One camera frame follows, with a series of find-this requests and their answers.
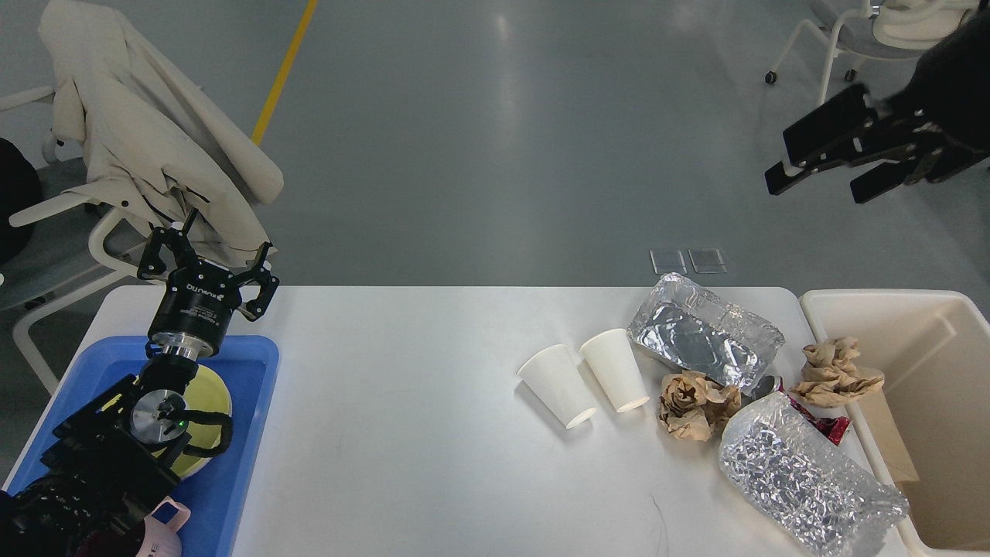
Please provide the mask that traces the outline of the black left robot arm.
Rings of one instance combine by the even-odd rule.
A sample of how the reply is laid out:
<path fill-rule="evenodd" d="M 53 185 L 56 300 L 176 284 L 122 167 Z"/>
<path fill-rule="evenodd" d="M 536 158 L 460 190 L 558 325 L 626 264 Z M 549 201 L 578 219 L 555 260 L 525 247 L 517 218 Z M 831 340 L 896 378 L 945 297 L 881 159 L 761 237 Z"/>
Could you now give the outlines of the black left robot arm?
<path fill-rule="evenodd" d="M 155 227 L 139 279 L 164 279 L 148 329 L 148 363 L 54 428 L 47 472 L 17 494 L 2 494 L 2 546 L 15 556 L 71 556 L 96 532 L 126 535 L 171 494 L 182 455 L 213 458 L 230 447 L 233 417 L 192 408 L 185 391 L 201 357 L 216 355 L 235 313 L 259 320 L 279 279 L 263 242 L 250 268 L 233 272 L 196 253 L 198 218 Z"/>

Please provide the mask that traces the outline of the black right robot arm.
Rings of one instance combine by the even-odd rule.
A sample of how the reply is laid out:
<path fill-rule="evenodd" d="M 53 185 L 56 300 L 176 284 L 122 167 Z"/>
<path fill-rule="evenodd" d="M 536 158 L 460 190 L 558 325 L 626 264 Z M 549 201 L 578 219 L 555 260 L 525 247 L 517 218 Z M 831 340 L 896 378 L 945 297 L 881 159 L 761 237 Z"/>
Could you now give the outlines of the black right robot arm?
<path fill-rule="evenodd" d="M 856 203 L 920 180 L 941 183 L 988 156 L 988 10 L 920 57 L 910 82 L 881 100 L 853 84 L 783 131 L 787 159 L 765 172 L 773 195 L 838 166 L 871 169 Z"/>

